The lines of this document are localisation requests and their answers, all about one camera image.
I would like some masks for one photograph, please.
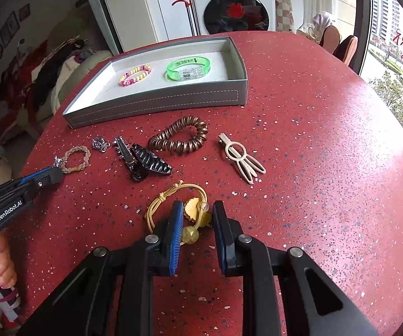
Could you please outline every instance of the red table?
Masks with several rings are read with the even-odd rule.
[[[93,150],[90,167],[66,176],[57,191],[45,191],[34,209],[12,226],[26,316],[96,245],[117,249],[146,235],[147,206],[182,179],[202,185],[211,204],[223,200],[229,217],[267,245],[302,246],[381,335],[391,335],[399,327],[401,126],[363,80],[313,42],[288,33],[230,36],[248,72],[244,107],[162,112],[71,130],[61,113],[75,91],[51,120],[24,175],[52,164],[54,155],[62,156],[73,146],[90,147],[96,135],[106,140],[123,135],[127,142],[145,146],[158,129],[183,115],[207,121],[209,134],[206,145],[195,153],[162,154],[174,167],[170,177],[150,176],[135,184],[109,148],[105,154]],[[240,179],[218,145],[220,132],[232,134],[264,164],[267,174],[259,176],[262,182],[251,188]],[[72,160],[70,166],[81,157],[73,155]],[[177,192],[159,208],[156,219],[166,216],[173,200],[189,197]],[[216,251],[209,247],[214,245],[213,231],[202,229],[196,244],[183,246],[178,276],[155,278],[157,335],[241,334],[242,284],[221,275]]]

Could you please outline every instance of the green bracelet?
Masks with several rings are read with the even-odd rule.
[[[185,68],[180,71],[175,70],[188,64],[198,64],[200,67]],[[166,70],[167,76],[171,80],[193,80],[205,76],[211,70],[211,62],[203,57],[186,57],[173,61],[167,66]]]

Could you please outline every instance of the washing machine door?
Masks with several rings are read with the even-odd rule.
[[[268,12],[259,0],[211,0],[203,14],[209,34],[268,30]]]

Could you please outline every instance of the metal screw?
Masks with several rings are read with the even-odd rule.
[[[253,239],[253,238],[252,238],[251,236],[247,235],[247,234],[241,234],[241,235],[239,235],[239,241],[240,241],[240,242],[243,242],[243,243],[245,243],[245,244],[250,243],[252,239]]]
[[[149,244],[154,244],[155,242],[158,242],[158,240],[159,240],[159,237],[154,234],[147,235],[145,237],[145,242],[148,242]]]
[[[101,258],[102,256],[105,256],[107,253],[107,249],[105,249],[103,246],[99,246],[98,248],[95,248],[93,251],[94,256]]]
[[[299,248],[291,248],[290,254],[293,255],[295,258],[300,258],[303,255],[303,251]]]

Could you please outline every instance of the pink and yellow beaded bracelet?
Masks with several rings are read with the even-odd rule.
[[[135,78],[129,78],[131,75],[139,72],[144,71],[140,75],[136,76]],[[139,82],[141,79],[146,78],[152,71],[152,67],[148,64],[144,64],[142,66],[138,66],[133,68],[131,71],[125,73],[122,77],[120,77],[119,84],[121,86],[129,86],[133,83]]]

